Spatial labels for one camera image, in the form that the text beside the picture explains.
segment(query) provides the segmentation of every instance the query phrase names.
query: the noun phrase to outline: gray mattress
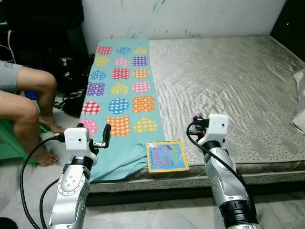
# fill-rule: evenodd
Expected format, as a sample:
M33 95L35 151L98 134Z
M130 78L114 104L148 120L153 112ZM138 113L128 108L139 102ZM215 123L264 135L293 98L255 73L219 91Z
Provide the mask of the gray mattress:
M206 187L203 154L187 139L193 111L230 116L226 147L249 184L305 179L304 136L291 124L293 74L305 64L269 36L150 41L152 75L166 140L182 140L190 170L143 169L91 192Z

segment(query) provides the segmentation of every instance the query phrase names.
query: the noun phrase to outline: yellow polka dot heart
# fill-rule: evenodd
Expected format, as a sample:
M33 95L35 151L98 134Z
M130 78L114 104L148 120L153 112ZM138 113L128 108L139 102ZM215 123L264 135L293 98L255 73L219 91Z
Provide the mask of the yellow polka dot heart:
M128 87L123 83L118 83L110 89L111 94L126 94L128 93Z
M134 125L135 132L142 134L145 131L155 132L157 130L157 124L154 120L149 119L143 116L136 124Z
M133 53L134 54L146 54L147 49L140 47L140 48L137 48L137 49L133 50Z
M106 56L98 56L98 57L95 57L94 63L96 66L104 66L109 63L109 58Z

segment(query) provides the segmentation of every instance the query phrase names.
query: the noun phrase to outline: wall stain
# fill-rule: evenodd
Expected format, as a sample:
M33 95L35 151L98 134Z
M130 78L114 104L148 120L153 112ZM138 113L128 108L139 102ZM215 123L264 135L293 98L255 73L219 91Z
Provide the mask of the wall stain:
M152 9L152 13L156 13L158 14L163 6L163 4L165 3L165 0L158 0L155 5L153 6L153 9Z
M201 38L202 35L200 34L193 34L192 32L189 32L187 30L184 31L184 34L187 36L187 37L190 37L190 38Z
M127 33L126 33L127 36L129 36L129 32L130 32L130 29L131 29L131 28L132 28L131 26L128 27Z

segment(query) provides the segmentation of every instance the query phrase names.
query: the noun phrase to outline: electrical wire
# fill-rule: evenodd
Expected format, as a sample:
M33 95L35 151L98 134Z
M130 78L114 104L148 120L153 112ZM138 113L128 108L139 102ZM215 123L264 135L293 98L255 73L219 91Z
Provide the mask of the electrical wire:
M13 57L14 63L16 63L14 52L13 52L13 50L10 47L10 33L11 33L11 30L9 30L9 33L8 33L8 45L9 45L9 49L10 49L11 55Z
M47 191L49 190L49 188L51 188L54 184L56 184L59 181L59 178L54 180L52 183L50 183L43 191L41 197L40 197L40 201L39 201L39 214L40 214L40 220L41 220L41 224L43 229L48 229L46 222L44 221L44 216L43 216L43 199L44 196L46 195Z
M222 159L220 159L218 156L216 156L215 154L213 154L212 152L210 152L209 150L207 150L206 148L204 148L203 146L199 145L197 142L195 142L190 134L189 134L189 131L190 131L190 128L192 125L195 125L194 122L190 123L188 126L187 126L187 129L186 129L186 135L187 137L189 138L189 140L195 145L197 146L198 148L200 148L204 153L207 153L208 155L210 155L211 157L215 158L217 161L219 161L224 167L226 167L239 181L240 183L242 183L242 185L244 186L245 190L246 190L246 193L248 194L249 196L249 199L250 199L250 204L251 204L251 208L253 209L253 212L255 214L255 217L256 217L256 208L255 208L255 204L254 204L254 201L253 201L253 198L252 196L249 194L248 192L248 186L247 184L245 183L243 177L241 175L239 175L238 173L236 173L227 163L225 163Z
M31 156L35 153L35 151L41 147L44 143L51 141L51 140L56 140L57 136L53 136L50 138L47 138L45 140L43 140L41 143L39 143L31 152L30 154L27 156L27 158L25 159L25 161L23 162L21 171L20 171L20 178L19 178L19 183L20 183L20 194L21 194L21 201L22 201L22 206L23 206L23 210L24 213L26 215L26 217L28 218L28 220L30 221L31 225L35 228L35 229L40 229L40 227L37 225L37 223L34 221L34 219L32 218L32 216L29 213L26 201L25 201L25 196L24 196L24 187L23 187L23 174L24 174L24 169L28 163L28 161L30 160Z
M2 45L2 44L0 44L0 46L3 47L3 48L6 48L6 49L8 49L8 50L10 50L8 47L6 47L6 46L4 46L4 45Z

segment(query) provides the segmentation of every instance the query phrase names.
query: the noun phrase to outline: book cover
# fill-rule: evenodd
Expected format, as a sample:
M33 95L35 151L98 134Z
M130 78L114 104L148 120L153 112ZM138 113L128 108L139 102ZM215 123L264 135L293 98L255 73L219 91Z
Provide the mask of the book cover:
M147 142L146 152L150 173L189 169L181 141Z

